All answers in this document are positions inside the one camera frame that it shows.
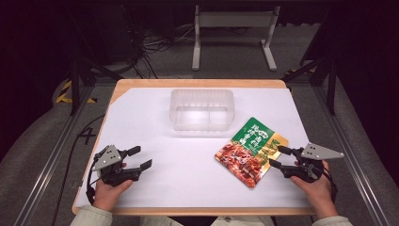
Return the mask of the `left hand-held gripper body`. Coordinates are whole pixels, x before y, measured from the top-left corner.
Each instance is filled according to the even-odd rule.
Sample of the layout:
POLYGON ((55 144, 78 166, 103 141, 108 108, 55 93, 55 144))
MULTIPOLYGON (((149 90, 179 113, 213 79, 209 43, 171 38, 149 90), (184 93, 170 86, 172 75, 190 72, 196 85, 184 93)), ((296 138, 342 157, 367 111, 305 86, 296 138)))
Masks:
POLYGON ((126 169, 123 160, 128 150, 120 151, 115 145, 107 145, 94 157, 92 171, 96 171, 105 184, 118 186, 127 180, 137 181, 141 174, 139 168, 126 169))

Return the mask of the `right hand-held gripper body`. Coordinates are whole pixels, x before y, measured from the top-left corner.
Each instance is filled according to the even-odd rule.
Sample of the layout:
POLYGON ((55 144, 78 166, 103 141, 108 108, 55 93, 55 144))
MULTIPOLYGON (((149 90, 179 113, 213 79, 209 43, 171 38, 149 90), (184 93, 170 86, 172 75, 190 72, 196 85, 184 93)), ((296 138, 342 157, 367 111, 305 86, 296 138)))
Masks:
POLYGON ((297 165, 281 165, 280 171, 285 178, 296 176, 307 183, 313 183, 320 179, 324 173, 324 160, 344 158, 344 153, 336 152, 313 143, 308 143, 305 148, 290 149, 293 150, 292 155, 296 158, 297 165))

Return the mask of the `green and red food packet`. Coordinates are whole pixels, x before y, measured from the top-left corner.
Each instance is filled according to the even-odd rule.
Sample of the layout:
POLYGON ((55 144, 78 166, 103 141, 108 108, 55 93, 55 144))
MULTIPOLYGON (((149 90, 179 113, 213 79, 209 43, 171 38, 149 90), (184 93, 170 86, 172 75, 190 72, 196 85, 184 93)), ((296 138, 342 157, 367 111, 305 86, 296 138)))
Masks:
POLYGON ((279 157, 278 146, 288 143, 282 135, 250 118, 215 159, 247 187, 254 188, 270 169, 269 160, 279 157))

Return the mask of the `person's left hand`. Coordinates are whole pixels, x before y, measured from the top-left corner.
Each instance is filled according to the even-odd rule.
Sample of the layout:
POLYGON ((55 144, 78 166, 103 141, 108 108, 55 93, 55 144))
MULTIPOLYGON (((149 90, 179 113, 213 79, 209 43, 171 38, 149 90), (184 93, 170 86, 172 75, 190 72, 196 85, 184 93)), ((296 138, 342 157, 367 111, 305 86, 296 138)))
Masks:
POLYGON ((118 186, 105 184, 103 180, 96 182, 93 206, 111 212, 117 204, 120 195, 132 186, 133 182, 127 180, 118 186))

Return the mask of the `person's right hand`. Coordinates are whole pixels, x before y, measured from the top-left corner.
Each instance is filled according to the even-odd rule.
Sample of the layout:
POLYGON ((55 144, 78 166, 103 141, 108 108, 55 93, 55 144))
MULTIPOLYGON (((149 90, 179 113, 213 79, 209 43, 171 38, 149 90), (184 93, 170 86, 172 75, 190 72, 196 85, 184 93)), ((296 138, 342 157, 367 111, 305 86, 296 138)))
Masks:
POLYGON ((313 183, 307 183, 296 176, 292 176, 290 180, 306 194, 317 219, 339 215, 331 199, 330 181, 325 175, 313 183))

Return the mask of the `white table sheet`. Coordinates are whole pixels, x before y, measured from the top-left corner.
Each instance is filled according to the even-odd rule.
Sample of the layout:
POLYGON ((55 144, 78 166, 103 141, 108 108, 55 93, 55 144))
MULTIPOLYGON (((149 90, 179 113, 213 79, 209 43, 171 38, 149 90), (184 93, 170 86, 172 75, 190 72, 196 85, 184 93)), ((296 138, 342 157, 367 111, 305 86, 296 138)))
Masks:
POLYGON ((215 160, 219 151, 255 118, 303 147, 308 137, 288 89, 233 89, 235 116, 226 132, 185 133, 169 119, 170 89, 129 89, 107 110, 96 149, 113 144, 120 150, 139 146, 126 158, 136 167, 152 166, 121 197, 118 206, 156 207, 295 207, 308 205, 304 193, 277 169, 249 188, 215 160))

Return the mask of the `black metal stand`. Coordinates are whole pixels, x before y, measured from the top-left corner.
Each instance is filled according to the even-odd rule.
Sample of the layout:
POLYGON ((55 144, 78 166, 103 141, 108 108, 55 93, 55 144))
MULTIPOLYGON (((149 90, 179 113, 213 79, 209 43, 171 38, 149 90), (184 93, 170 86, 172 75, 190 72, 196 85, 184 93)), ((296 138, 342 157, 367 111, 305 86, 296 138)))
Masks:
POLYGON ((327 109, 331 115, 335 115, 335 88, 336 88, 336 64, 331 58, 322 57, 311 61, 295 71, 288 71, 282 78, 287 83, 307 71, 314 69, 309 80, 313 87, 320 87, 327 80, 327 109))
POLYGON ((91 71, 92 68, 115 81, 121 80, 121 76, 108 70, 105 66, 101 65, 94 56, 92 56, 85 35, 79 27, 79 23, 76 21, 75 16, 69 8, 67 9, 67 12, 69 19, 72 21, 71 35, 74 36, 70 47, 72 51, 70 54, 70 79, 72 81, 71 115, 75 116, 84 102, 80 94, 80 82, 83 82, 85 87, 93 87, 96 83, 95 75, 91 71))

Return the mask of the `clear plastic container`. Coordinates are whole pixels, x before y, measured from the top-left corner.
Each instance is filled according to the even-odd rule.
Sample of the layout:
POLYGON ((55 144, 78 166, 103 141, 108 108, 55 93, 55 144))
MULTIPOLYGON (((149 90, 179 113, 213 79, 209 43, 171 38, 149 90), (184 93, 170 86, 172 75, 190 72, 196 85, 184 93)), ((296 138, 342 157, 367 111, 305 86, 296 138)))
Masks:
POLYGON ((234 95, 228 89, 174 89, 169 118, 176 131, 224 132, 235 117, 234 95))

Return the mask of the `yellow and black hazard tape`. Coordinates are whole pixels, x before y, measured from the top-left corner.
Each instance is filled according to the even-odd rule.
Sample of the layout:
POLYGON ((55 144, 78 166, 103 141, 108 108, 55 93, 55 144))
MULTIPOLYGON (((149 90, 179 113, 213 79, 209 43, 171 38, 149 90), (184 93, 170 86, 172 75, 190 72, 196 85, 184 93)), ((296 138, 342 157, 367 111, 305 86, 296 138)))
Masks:
POLYGON ((72 103, 72 97, 68 96, 69 91, 72 89, 72 81, 68 79, 63 85, 59 95, 56 97, 57 103, 72 103))

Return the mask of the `white metal stand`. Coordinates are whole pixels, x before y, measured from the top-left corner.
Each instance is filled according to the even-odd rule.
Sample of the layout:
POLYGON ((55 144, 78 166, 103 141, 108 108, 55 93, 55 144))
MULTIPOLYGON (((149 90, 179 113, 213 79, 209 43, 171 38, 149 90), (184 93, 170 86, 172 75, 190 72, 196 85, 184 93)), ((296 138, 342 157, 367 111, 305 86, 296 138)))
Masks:
POLYGON ((192 58, 192 70, 200 69, 200 30, 203 27, 262 27, 267 30, 267 35, 260 40, 269 70, 274 72, 277 64, 272 55, 270 44, 277 25, 280 7, 267 11, 201 11, 195 8, 194 30, 195 43, 192 58))

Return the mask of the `aluminium floor rail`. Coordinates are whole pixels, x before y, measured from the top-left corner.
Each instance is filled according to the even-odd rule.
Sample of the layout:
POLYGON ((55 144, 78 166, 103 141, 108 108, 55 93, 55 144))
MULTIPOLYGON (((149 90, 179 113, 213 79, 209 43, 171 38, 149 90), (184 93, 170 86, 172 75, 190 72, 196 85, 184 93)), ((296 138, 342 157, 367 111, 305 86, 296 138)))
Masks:
POLYGON ((31 192, 28 198, 26 199, 24 206, 20 211, 19 216, 14 221, 13 226, 28 225, 35 210, 37 209, 37 206, 39 205, 39 202, 42 198, 44 191, 46 190, 48 184, 50 183, 54 171, 56 170, 56 166, 62 155, 65 143, 68 141, 72 129, 75 126, 81 112, 83 111, 87 99, 89 98, 89 96, 93 91, 93 87, 83 87, 81 88, 81 90, 82 93, 79 94, 78 96, 78 100, 81 102, 81 104, 74 111, 73 115, 67 118, 65 125, 62 129, 62 132, 59 135, 53 150, 48 155, 47 161, 43 165, 43 168, 41 169, 41 172, 36 180, 36 183, 31 189, 31 192))
POLYGON ((355 157, 353 150, 348 142, 348 139, 344 136, 343 128, 340 126, 335 116, 332 116, 327 107, 327 96, 323 90, 319 87, 313 89, 313 93, 316 96, 318 103, 324 110, 327 116, 328 122, 332 127, 333 133, 338 139, 338 142, 344 153, 344 161, 346 166, 354 179, 354 182, 359 190, 359 193, 365 202, 365 205, 371 214, 371 217, 376 226, 391 226, 390 221, 385 215, 374 191, 371 188, 370 181, 361 168, 359 161, 355 157))

